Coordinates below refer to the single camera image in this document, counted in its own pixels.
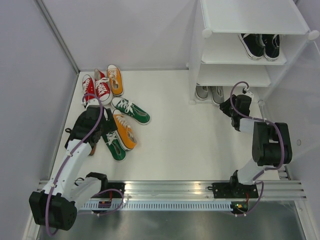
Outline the grey sneaker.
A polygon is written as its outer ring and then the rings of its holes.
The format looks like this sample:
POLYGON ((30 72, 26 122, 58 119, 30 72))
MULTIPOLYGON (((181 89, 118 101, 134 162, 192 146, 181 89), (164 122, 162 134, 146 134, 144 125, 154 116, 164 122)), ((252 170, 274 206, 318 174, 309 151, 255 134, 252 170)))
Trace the grey sneaker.
POLYGON ((209 90, 207 86, 197 85, 195 88, 195 95, 200 101, 204 101, 208 98, 209 90))
POLYGON ((225 101, 224 91, 222 86, 210 86, 212 103, 219 106, 225 101))

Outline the green sneaker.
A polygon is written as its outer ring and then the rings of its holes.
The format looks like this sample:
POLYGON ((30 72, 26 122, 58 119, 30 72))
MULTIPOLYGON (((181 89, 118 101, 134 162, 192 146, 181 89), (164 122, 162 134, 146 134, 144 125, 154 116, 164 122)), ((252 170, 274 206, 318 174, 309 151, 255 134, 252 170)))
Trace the green sneaker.
POLYGON ((111 100, 111 105, 116 110, 119 110, 122 114, 133 118, 141 125, 147 125, 151 121, 151 116, 146 111, 126 98, 114 97, 111 100))
POLYGON ((122 148, 114 132, 107 133, 102 138, 115 161, 121 162, 126 158, 126 151, 122 148))

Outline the black sneaker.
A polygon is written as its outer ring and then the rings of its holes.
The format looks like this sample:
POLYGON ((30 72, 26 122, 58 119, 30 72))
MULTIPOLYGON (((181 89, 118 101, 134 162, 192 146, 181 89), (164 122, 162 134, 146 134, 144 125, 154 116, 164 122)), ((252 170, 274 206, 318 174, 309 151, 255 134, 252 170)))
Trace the black sneaker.
POLYGON ((274 62, 280 55, 280 43, 282 37, 279 34, 263 34, 262 41, 265 45, 263 56, 269 62, 274 62))
POLYGON ((251 60, 257 61, 263 57, 265 44, 261 34, 240 33, 238 37, 251 60))

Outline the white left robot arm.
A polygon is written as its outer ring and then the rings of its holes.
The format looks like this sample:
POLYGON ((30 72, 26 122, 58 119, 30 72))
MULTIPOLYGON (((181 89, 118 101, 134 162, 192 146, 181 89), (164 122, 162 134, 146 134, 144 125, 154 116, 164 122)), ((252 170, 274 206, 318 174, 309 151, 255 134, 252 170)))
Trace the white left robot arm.
POLYGON ((67 231, 75 223, 78 211, 90 198, 108 195, 106 174, 90 172, 79 185, 75 182, 83 163, 94 154, 101 137, 116 129, 109 108, 90 105, 79 115, 69 131, 66 152, 58 171, 41 191, 34 191, 29 197, 37 225, 67 231))

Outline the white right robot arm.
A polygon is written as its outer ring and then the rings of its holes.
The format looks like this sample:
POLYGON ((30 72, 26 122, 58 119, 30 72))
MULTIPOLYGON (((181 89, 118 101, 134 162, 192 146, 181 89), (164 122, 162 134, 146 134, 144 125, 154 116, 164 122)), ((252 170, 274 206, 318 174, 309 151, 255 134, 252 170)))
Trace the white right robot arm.
POLYGON ((235 198, 241 197, 246 190, 254 192, 257 185, 255 181, 260 176, 289 164, 293 157, 288 124, 250 118, 251 103, 251 97, 233 94, 219 106, 230 117, 236 131, 252 134, 251 159, 236 170, 223 187, 235 198))

